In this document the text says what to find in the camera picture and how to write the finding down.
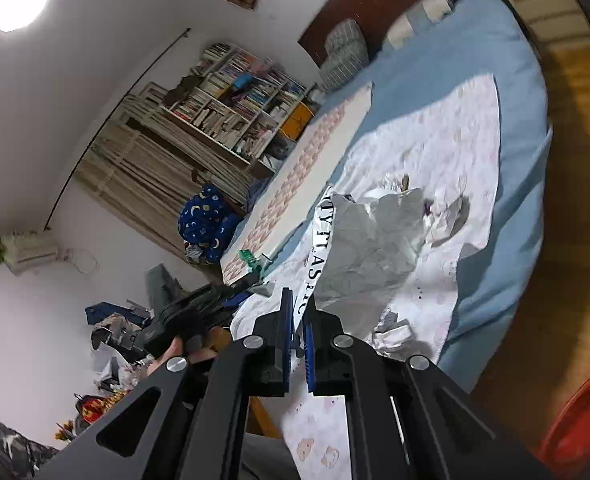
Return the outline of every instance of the silver screw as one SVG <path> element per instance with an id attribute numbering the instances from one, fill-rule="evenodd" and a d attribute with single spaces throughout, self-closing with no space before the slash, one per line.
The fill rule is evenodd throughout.
<path id="1" fill-rule="evenodd" d="M 166 368 L 171 372 L 181 372 L 186 367 L 187 362 L 183 357 L 171 357 L 166 362 Z"/>
<path id="2" fill-rule="evenodd" d="M 258 335 L 249 335 L 246 339 L 244 339 L 244 346 L 246 348 L 259 348 L 263 344 L 264 340 Z"/>
<path id="3" fill-rule="evenodd" d="M 338 348 L 348 348 L 353 344 L 353 338 L 346 334 L 336 335 L 333 344 Z"/>
<path id="4" fill-rule="evenodd" d="M 423 355 L 414 355 L 408 360 L 408 364 L 413 370 L 426 370 L 431 363 Z"/>

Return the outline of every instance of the blue moon and star fabric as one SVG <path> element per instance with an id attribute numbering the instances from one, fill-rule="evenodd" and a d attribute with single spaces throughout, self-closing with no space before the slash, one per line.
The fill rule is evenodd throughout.
<path id="1" fill-rule="evenodd" d="M 226 204 L 222 192 L 206 183 L 186 203 L 177 228 L 184 240 L 203 249 L 202 255 L 208 263 L 219 264 L 241 220 Z"/>

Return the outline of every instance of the blue bed sheet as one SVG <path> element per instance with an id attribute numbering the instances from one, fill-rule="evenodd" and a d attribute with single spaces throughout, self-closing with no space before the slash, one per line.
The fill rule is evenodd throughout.
<path id="1" fill-rule="evenodd" d="M 331 95 L 318 115 L 373 81 L 371 110 L 355 143 L 379 124 L 439 100 L 482 73 L 492 73 L 498 88 L 498 193 L 488 246 L 458 264 L 459 298 L 438 362 L 466 391 L 472 390 L 506 334 L 542 244 L 551 131 L 544 78 L 531 47 L 500 0 L 460 0 L 455 11 L 431 30 L 411 38 L 400 50 L 380 53 Z M 331 183 L 343 167 L 344 159 Z M 293 252 L 305 224 L 291 235 L 275 266 Z"/>

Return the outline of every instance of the red plastic basket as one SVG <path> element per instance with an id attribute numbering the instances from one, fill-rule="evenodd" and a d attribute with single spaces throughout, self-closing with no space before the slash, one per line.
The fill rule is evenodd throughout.
<path id="1" fill-rule="evenodd" d="M 538 452 L 557 478 L 576 476 L 590 458 L 590 379 L 571 397 Z"/>

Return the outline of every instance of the camouflage fabric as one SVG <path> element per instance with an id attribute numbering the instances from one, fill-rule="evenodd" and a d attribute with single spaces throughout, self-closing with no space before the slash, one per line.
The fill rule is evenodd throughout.
<path id="1" fill-rule="evenodd" d="M 19 480 L 33 478 L 40 466 L 57 453 L 54 447 L 28 440 L 0 422 L 0 460 Z"/>

